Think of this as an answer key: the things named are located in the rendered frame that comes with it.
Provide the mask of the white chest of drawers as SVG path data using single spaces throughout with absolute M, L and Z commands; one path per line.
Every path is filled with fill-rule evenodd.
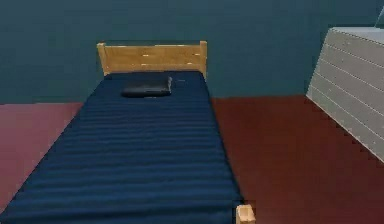
M 329 29 L 306 96 L 384 162 L 384 29 Z

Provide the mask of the wooden bed with blue cover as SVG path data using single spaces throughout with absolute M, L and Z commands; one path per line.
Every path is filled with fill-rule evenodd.
M 82 108 L 0 213 L 0 224 L 256 224 L 207 88 L 207 43 L 112 45 Z M 128 98 L 172 78 L 169 96 Z

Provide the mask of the dark blue pillow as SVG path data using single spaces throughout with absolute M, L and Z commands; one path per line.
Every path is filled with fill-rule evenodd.
M 129 82 L 121 91 L 123 97 L 144 98 L 169 96 L 172 92 L 172 78 L 147 79 Z

